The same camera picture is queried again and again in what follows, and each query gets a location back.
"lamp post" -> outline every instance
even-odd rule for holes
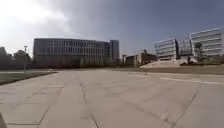
[[[25,55],[24,55],[24,68],[23,68],[24,69],[24,73],[26,73],[26,59],[27,59],[26,58],[26,56],[27,56],[26,55],[26,49],[27,49],[27,46],[24,46],[24,52],[25,52]]]

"paving tile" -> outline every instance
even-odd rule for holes
[[[111,112],[119,111],[130,107],[127,103],[119,99],[119,97],[105,97],[100,100],[94,100],[89,103],[93,114],[98,118],[103,118],[104,115]]]
[[[52,93],[54,93],[54,94],[57,94],[57,93],[59,93],[60,90],[61,90],[61,88],[48,87],[48,88],[43,88],[38,93],[42,93],[42,94],[52,94]]]
[[[170,123],[175,123],[186,110],[186,106],[166,99],[152,99],[141,103],[139,107]]]
[[[40,128],[87,128],[90,126],[89,114],[85,103],[65,103],[57,101],[47,112]]]
[[[7,128],[38,128],[39,125],[7,125]]]
[[[131,108],[107,114],[101,121],[101,126],[103,128],[167,127],[164,122]]]
[[[44,104],[21,104],[3,116],[6,123],[39,124],[47,108]]]
[[[25,100],[23,103],[45,103],[45,104],[51,104],[54,98],[57,96],[57,94],[35,94]]]
[[[183,128],[222,128],[224,111],[190,107],[177,123]]]

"tree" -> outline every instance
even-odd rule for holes
[[[24,63],[28,65],[32,64],[32,60],[29,54],[25,53],[23,50],[18,50],[16,53],[14,53],[13,58],[13,65],[17,68],[22,68]]]

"office building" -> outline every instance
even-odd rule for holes
[[[119,58],[119,41],[38,38],[33,54],[35,64],[42,68],[103,66]]]
[[[179,54],[181,57],[193,55],[192,43],[190,39],[180,40],[178,41],[178,45],[179,45],[179,52],[180,52]]]
[[[219,28],[191,33],[190,39],[194,56],[197,56],[197,49],[195,48],[197,43],[202,45],[203,55],[213,56],[224,53],[222,32]]]
[[[155,50],[159,60],[179,58],[179,46],[175,38],[155,43]]]

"ground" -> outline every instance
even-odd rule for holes
[[[0,87],[8,128],[221,128],[224,76],[59,71]]]

